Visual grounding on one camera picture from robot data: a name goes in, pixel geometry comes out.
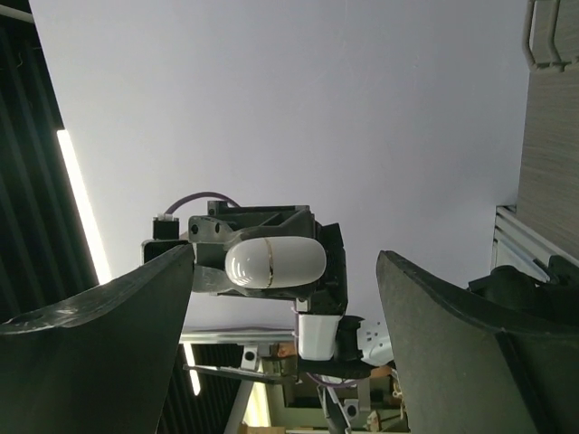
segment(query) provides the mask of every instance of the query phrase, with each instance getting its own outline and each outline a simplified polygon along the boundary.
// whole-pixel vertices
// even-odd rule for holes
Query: ceiling light
[[[195,356],[193,355],[193,347],[191,344],[183,344],[183,348],[185,349],[185,359],[187,360],[187,364],[189,366],[195,366]],[[199,382],[199,375],[197,371],[189,371],[189,375],[191,376],[191,385],[193,386],[193,393],[197,396],[201,393],[201,383]]]
[[[109,262],[107,261],[107,255],[105,254],[105,249],[102,245],[102,239],[100,238],[97,221],[92,212],[92,206],[90,206],[89,195],[87,194],[87,189],[82,181],[81,168],[79,167],[79,162],[74,153],[71,136],[65,129],[58,131],[56,134],[61,145],[62,157],[64,158],[66,171],[71,180],[74,200],[79,209],[82,228],[84,229],[84,234],[89,244],[90,255],[92,256],[92,262],[97,272],[97,278],[99,279],[99,283],[104,285],[111,280]]]

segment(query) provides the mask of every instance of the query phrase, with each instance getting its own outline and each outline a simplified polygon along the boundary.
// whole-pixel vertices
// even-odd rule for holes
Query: white capsule
[[[245,288],[288,288],[322,277],[326,252],[311,238],[272,237],[242,241],[225,256],[225,272]]]

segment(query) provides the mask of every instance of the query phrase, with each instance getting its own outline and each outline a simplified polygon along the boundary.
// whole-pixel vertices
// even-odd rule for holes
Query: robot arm
[[[188,240],[179,240],[176,219],[156,219],[144,256],[191,242],[194,292],[293,301],[300,370],[355,379],[393,360],[384,322],[345,316],[346,254],[338,224],[321,225],[308,206],[226,202],[209,202],[207,215],[188,223]]]

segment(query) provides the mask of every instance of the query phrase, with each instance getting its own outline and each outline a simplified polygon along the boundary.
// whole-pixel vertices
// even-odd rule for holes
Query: white ceiling
[[[383,317],[379,250],[458,284],[488,271],[494,207],[517,191],[525,2],[31,4],[113,275],[201,190],[340,222],[355,315]],[[287,303],[206,296],[187,316],[291,321]]]

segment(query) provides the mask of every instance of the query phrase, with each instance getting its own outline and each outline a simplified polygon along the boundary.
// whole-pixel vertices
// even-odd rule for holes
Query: cable
[[[182,205],[186,203],[190,203],[192,201],[196,201],[197,199],[204,199],[204,198],[214,198],[214,199],[221,199],[222,201],[226,201],[231,206],[235,208],[240,208],[240,205],[234,201],[231,197],[226,196],[225,194],[217,193],[217,192],[200,192],[200,193],[193,193],[179,199],[177,202],[173,203],[169,206],[165,214],[173,214],[177,211]]]

